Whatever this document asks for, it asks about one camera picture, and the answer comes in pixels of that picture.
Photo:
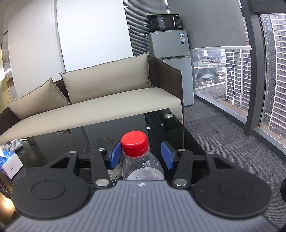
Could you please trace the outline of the crumpled grey cloth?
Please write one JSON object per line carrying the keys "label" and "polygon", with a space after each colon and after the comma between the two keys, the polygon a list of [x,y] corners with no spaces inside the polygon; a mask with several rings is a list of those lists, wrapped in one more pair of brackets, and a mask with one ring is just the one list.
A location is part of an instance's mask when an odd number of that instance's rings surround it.
{"label": "crumpled grey cloth", "polygon": [[22,143],[19,140],[14,139],[10,142],[10,144],[2,145],[1,150],[3,152],[4,151],[16,152],[22,147],[23,147]]}

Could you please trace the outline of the beige sofa with brown frame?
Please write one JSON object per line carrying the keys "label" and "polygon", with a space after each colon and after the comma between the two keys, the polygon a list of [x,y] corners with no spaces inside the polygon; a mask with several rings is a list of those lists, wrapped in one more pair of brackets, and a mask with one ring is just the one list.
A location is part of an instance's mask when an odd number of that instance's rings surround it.
{"label": "beige sofa with brown frame", "polygon": [[[19,119],[7,106],[1,113],[1,144],[71,128],[169,109],[183,122],[181,71],[148,56],[151,87],[112,94]],[[53,81],[70,101],[64,81]]]}

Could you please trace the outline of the silver refrigerator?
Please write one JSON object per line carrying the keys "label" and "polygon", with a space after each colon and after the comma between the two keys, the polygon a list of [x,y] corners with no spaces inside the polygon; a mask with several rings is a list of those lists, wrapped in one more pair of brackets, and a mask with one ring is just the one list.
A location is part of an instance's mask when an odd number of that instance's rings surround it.
{"label": "silver refrigerator", "polygon": [[146,46],[150,56],[181,71],[184,106],[193,105],[193,70],[187,32],[150,32],[146,37]]}

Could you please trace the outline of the large beige back cushion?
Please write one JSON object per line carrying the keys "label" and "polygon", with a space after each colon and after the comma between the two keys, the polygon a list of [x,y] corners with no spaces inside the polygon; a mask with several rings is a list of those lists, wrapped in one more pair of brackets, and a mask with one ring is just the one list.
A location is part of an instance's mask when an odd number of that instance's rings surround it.
{"label": "large beige back cushion", "polygon": [[151,87],[149,54],[61,72],[70,102],[76,104],[121,92]]}

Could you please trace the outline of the black microwave oven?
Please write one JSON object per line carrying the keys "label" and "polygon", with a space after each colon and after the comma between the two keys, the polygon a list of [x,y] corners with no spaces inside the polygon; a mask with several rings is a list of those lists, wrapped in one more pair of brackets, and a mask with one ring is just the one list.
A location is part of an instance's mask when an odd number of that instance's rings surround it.
{"label": "black microwave oven", "polygon": [[149,14],[146,18],[150,32],[182,29],[179,14]]}

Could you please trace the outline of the grey roller window blind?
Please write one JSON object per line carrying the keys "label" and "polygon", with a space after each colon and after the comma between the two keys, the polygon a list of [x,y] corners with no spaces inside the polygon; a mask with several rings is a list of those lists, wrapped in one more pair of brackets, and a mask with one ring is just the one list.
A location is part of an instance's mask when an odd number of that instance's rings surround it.
{"label": "grey roller window blind", "polygon": [[168,1],[179,14],[191,50],[250,47],[238,1]]}

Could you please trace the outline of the clear plastic water bottle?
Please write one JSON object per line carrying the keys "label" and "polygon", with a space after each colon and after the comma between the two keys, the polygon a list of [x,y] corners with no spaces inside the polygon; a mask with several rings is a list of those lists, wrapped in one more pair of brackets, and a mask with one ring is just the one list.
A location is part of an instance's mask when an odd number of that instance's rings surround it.
{"label": "clear plastic water bottle", "polygon": [[164,180],[164,171],[159,160],[147,148],[144,154],[127,155],[124,151],[122,178],[127,181]]}

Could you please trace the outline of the blue white tissue box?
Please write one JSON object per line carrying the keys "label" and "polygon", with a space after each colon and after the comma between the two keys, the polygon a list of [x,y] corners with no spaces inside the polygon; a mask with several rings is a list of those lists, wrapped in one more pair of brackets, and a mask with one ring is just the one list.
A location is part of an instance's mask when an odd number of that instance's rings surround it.
{"label": "blue white tissue box", "polygon": [[3,174],[8,178],[13,179],[22,167],[23,163],[16,153],[1,150],[0,169]]}

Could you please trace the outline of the small beige throw pillow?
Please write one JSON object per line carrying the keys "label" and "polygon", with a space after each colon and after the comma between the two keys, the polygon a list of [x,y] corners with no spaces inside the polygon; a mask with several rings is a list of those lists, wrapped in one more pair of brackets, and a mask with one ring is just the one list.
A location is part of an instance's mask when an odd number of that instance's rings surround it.
{"label": "small beige throw pillow", "polygon": [[48,79],[32,92],[7,103],[10,110],[21,120],[32,115],[70,105],[53,80]]}

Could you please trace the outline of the red bottle cap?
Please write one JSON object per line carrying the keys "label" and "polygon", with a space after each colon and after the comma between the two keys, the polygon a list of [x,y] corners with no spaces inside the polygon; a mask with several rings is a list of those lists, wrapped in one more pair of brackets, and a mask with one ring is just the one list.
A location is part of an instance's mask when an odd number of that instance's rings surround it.
{"label": "red bottle cap", "polygon": [[131,131],[121,138],[124,154],[129,158],[139,158],[149,151],[147,136],[141,131]]}

